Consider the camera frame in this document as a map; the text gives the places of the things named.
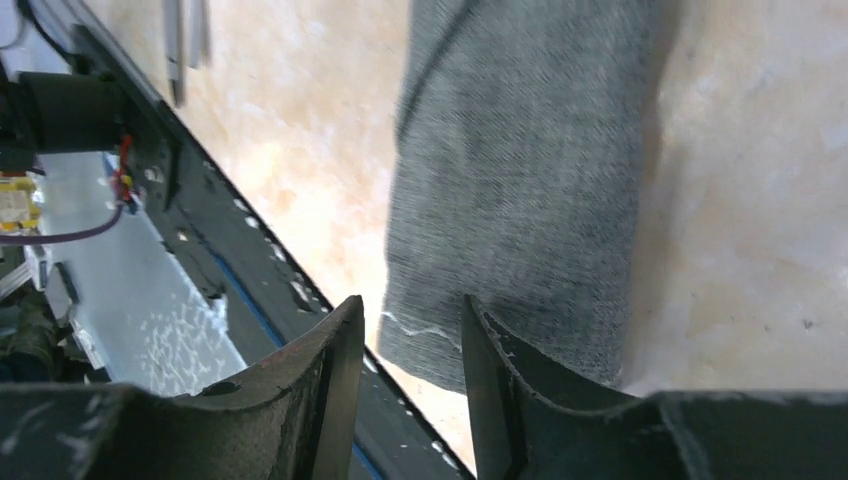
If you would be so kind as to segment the grey cloth napkin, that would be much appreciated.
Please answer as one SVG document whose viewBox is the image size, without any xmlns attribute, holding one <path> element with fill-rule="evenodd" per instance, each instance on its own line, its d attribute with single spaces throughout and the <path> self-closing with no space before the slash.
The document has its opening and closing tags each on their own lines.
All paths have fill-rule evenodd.
<svg viewBox="0 0 848 480">
<path fill-rule="evenodd" d="M 477 297 L 617 384 L 657 1 L 415 1 L 396 121 L 377 352 L 464 388 Z"/>
</svg>

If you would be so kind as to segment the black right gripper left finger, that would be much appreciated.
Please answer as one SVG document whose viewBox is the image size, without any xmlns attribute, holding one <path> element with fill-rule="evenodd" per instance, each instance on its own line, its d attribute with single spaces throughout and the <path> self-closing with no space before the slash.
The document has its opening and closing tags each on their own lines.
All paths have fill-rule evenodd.
<svg viewBox="0 0 848 480">
<path fill-rule="evenodd" d="M 178 398 L 173 478 L 346 478 L 363 355 L 354 295 L 244 371 Z"/>
</svg>

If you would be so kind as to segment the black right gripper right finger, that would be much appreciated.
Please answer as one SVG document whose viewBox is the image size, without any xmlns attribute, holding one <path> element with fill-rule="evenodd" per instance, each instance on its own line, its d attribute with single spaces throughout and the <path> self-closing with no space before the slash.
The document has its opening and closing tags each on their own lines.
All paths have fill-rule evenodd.
<svg viewBox="0 0 848 480">
<path fill-rule="evenodd" d="M 473 296 L 461 341 L 478 478 L 662 478 L 654 407 L 554 361 Z"/>
</svg>

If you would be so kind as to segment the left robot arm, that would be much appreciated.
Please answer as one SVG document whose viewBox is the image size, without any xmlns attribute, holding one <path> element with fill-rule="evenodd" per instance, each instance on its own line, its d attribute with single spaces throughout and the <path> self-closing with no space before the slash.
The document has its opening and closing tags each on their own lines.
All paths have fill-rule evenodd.
<svg viewBox="0 0 848 480">
<path fill-rule="evenodd" d="M 128 97 L 93 76 L 21 72 L 1 82 L 1 170 L 25 172 L 38 155 L 109 150 L 122 136 Z"/>
</svg>

